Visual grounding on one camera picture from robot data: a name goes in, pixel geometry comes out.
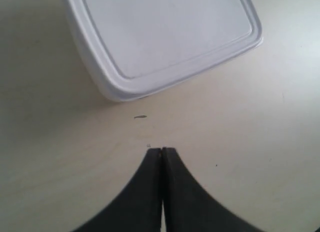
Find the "white plastic container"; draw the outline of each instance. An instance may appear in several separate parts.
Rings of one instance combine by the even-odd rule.
[[[158,92],[258,46],[251,0],[63,0],[78,50],[114,101]]]

